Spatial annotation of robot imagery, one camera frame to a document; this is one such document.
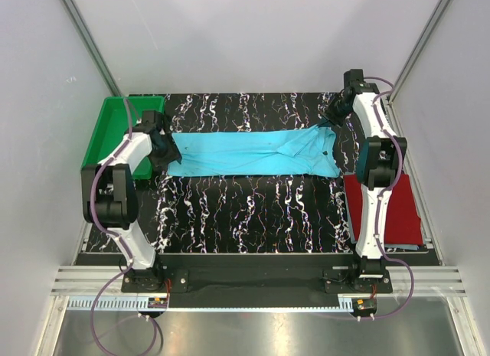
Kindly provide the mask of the cyan polo shirt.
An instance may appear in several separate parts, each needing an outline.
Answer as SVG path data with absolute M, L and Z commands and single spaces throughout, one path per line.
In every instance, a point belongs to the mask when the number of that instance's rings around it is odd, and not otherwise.
M 337 178 L 336 135 L 328 127 L 269 132 L 175 133 L 181 162 L 176 177 L 314 175 Z

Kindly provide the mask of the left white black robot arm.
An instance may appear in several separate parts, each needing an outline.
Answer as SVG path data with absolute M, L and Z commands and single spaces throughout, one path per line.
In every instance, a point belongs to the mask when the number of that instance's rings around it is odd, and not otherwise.
M 165 284 L 165 270 L 139 226 L 133 178 L 145 158 L 156 172 L 181 162 L 169 118 L 157 110 L 143 111 L 141 121 L 129 127 L 114 151 L 81 168 L 83 216 L 107 234 L 124 255 L 124 280 L 155 292 Z

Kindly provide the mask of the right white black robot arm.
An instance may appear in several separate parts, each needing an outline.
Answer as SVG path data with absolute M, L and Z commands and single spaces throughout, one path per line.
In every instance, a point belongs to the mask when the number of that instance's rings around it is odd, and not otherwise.
M 342 280 L 357 292 L 384 281 L 386 252 L 384 235 L 392 190 L 400 180 L 407 140 L 391 127 L 382 106 L 377 77 L 366 77 L 362 69 L 343 75 L 343 89 L 334 95 L 324 113 L 328 126 L 341 126 L 347 116 L 356 114 L 363 129 L 364 144 L 355 175 L 361 184 L 361 229 L 351 267 Z

